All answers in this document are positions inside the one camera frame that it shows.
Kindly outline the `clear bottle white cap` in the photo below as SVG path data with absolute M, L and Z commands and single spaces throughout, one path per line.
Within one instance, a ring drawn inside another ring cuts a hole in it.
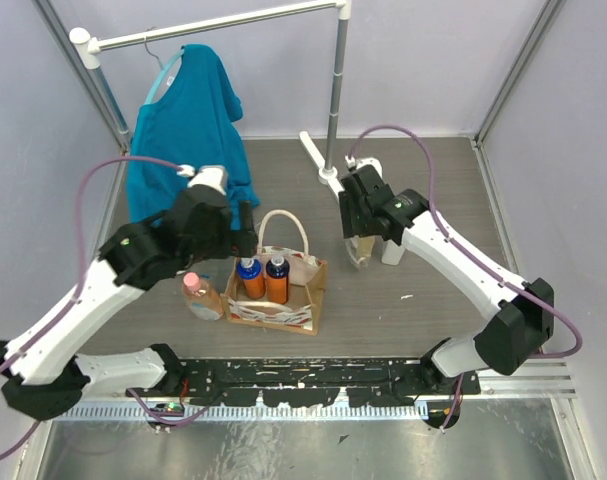
M 345 240 L 348 258 L 355 268 L 362 269 L 368 266 L 375 241 L 374 236 L 354 236 Z

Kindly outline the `white bottle grey cap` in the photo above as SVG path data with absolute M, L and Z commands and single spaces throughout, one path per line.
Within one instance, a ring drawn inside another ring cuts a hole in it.
M 389 266 L 397 266 L 403 255 L 405 249 L 403 246 L 397 245 L 394 241 L 388 240 L 384 243 L 381 262 Z

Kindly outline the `pink cap bottle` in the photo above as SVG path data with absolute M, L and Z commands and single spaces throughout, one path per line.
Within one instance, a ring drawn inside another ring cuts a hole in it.
M 203 321 L 218 321 L 224 316 L 222 300 L 209 280 L 197 273 L 182 278 L 182 292 L 188 309 Z

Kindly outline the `white metal clothes rack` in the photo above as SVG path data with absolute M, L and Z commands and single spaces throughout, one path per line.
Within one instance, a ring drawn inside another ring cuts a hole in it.
M 107 102 L 108 114 L 115 123 L 116 132 L 125 141 L 125 147 L 129 148 L 132 134 L 119 105 L 112 94 L 109 84 L 102 73 L 99 60 L 99 55 L 101 53 L 200 32 L 214 31 L 233 26 L 329 9 L 337 11 L 338 24 L 332 69 L 326 150 L 320 151 L 314 144 L 310 134 L 306 131 L 299 133 L 299 140 L 306 151 L 308 158 L 318 170 L 318 181 L 327 186 L 333 195 L 337 195 L 340 191 L 340 183 L 338 181 L 338 172 L 334 165 L 333 157 L 337 143 L 348 25 L 352 12 L 352 3 L 350 1 L 304 1 L 163 27 L 160 29 L 152 29 L 145 32 L 127 34 L 103 40 L 92 36 L 85 28 L 75 27 L 69 31 L 68 39 L 78 54 L 82 65 L 86 70 L 93 74 L 97 83 L 99 97 Z

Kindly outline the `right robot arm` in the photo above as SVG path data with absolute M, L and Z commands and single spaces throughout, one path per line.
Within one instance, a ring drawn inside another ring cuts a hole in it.
M 462 338 L 447 338 L 420 360 L 427 390 L 442 394 L 461 374 L 490 369 L 513 374 L 554 332 L 553 288 L 504 270 L 430 210 L 420 193 L 393 193 L 371 166 L 353 169 L 339 194 L 345 238 L 378 236 L 418 255 L 456 286 L 486 324 Z

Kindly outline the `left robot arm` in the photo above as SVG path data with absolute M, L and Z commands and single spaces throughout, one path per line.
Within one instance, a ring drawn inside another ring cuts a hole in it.
M 0 371 L 7 405 L 34 420 L 53 419 L 83 397 L 148 389 L 177 393 L 185 376 L 181 360 L 165 343 L 141 351 L 90 356 L 80 348 L 116 313 L 158 282 L 193 264 L 256 251 L 252 205 L 232 209 L 213 187 L 183 190 L 174 205 L 141 222 L 124 224 L 100 248 L 82 291 L 12 341 L 0 340 Z

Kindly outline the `burlap canvas bag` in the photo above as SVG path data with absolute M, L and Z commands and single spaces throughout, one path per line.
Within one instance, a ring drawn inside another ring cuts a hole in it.
M 264 243 L 267 225 L 275 217 L 290 219 L 297 227 L 302 248 L 270 246 Z M 255 325 L 307 335 L 318 333 L 322 303 L 327 285 L 328 264 L 311 254 L 307 233 L 299 219 L 287 210 L 271 210 L 259 225 L 257 252 L 266 286 L 265 265 L 275 255 L 283 255 L 290 264 L 289 299 L 286 304 L 268 300 L 267 291 L 260 300 L 247 297 L 234 263 L 226 288 L 222 293 L 223 309 L 231 323 Z

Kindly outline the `dark blue pump bottle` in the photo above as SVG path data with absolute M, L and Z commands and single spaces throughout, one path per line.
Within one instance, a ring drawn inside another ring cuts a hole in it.
M 290 264 L 283 255 L 272 256 L 265 265 L 268 300 L 286 304 L 289 299 Z

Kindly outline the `teal t-shirt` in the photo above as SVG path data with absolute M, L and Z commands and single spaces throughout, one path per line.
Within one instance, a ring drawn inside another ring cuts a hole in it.
M 182 47 L 151 104 L 138 113 L 131 154 L 199 169 L 221 165 L 227 170 L 227 198 L 232 228 L 239 229 L 239 202 L 260 200 L 252 186 L 242 139 L 234 123 L 243 110 L 219 56 L 207 45 Z

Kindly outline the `light blue clothes hanger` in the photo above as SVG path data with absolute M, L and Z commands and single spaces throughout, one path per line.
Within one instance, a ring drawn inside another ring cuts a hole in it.
M 145 105 L 151 104 L 154 100 L 154 97 L 160 88 L 163 81 L 168 77 L 170 70 L 174 66 L 174 64 L 183 56 L 184 49 L 181 48 L 175 55 L 173 55 L 165 64 L 162 65 L 162 68 L 157 75 L 156 79 L 152 83 L 150 90 L 146 96 Z

